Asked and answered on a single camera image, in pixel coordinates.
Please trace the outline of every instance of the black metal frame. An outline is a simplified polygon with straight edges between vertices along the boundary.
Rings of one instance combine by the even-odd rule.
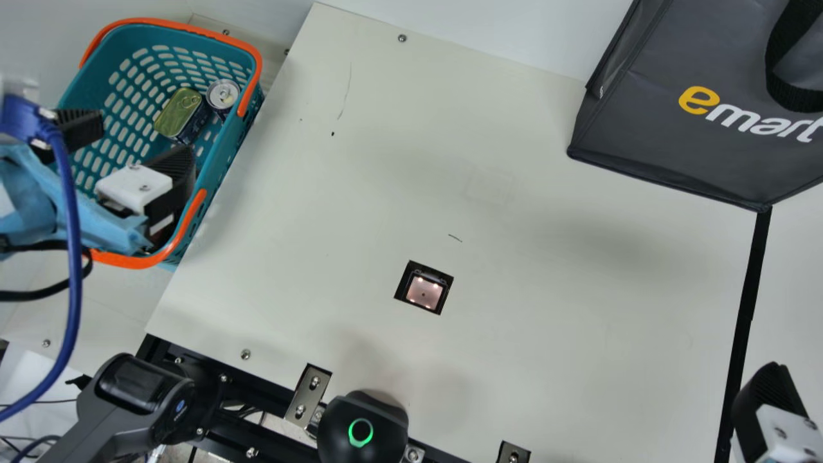
[[[265,381],[212,358],[182,348],[150,334],[146,335],[137,357],[155,365],[173,362],[195,362],[199,367],[226,375],[228,381],[223,400],[237,400],[268,414],[283,418],[289,408],[294,391]],[[247,460],[246,452],[253,447],[257,451],[255,461],[276,463],[319,463],[317,450],[280,433],[258,426],[229,411],[218,411],[204,426],[202,439],[190,444],[229,461]],[[449,453],[409,439],[409,443],[425,450],[423,463],[467,463]]]

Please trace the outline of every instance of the teal plastic basket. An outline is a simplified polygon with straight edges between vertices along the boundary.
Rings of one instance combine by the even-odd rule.
[[[96,250],[95,261],[130,269],[180,261],[263,103],[262,67],[251,45],[186,24],[133,18],[100,31],[59,105],[104,113],[105,137],[73,156],[77,188],[89,197],[100,178],[172,146],[155,132],[154,121],[178,88],[205,92],[211,82],[227,78],[240,85],[241,94],[226,121],[213,115],[193,144],[197,183],[169,242],[149,255]]]

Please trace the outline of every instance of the blue cable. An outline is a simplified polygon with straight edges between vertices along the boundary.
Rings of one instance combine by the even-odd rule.
[[[77,194],[74,190],[74,179],[72,178],[72,168],[68,160],[68,148],[63,141],[63,135],[54,124],[46,119],[40,121],[37,127],[37,136],[50,144],[57,162],[58,173],[60,175],[61,186],[63,187],[63,197],[66,200],[66,235],[68,248],[68,320],[66,323],[66,335],[63,338],[63,345],[60,346],[60,353],[54,361],[49,374],[40,382],[37,387],[19,400],[0,410],[0,422],[9,419],[12,415],[22,411],[25,407],[33,404],[46,391],[53,386],[63,370],[68,365],[68,359],[72,356],[74,346],[77,343],[77,333],[80,331],[80,310],[83,297],[82,286],[82,247],[80,243],[80,219],[77,213]]]

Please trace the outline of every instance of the white board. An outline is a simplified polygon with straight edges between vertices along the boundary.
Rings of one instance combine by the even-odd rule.
[[[571,161],[582,82],[402,32],[314,6],[148,331],[470,461],[709,461],[754,214]]]

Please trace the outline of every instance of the black shopping bag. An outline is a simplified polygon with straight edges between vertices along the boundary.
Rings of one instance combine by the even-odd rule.
[[[757,212],[823,180],[819,0],[635,0],[569,156]]]

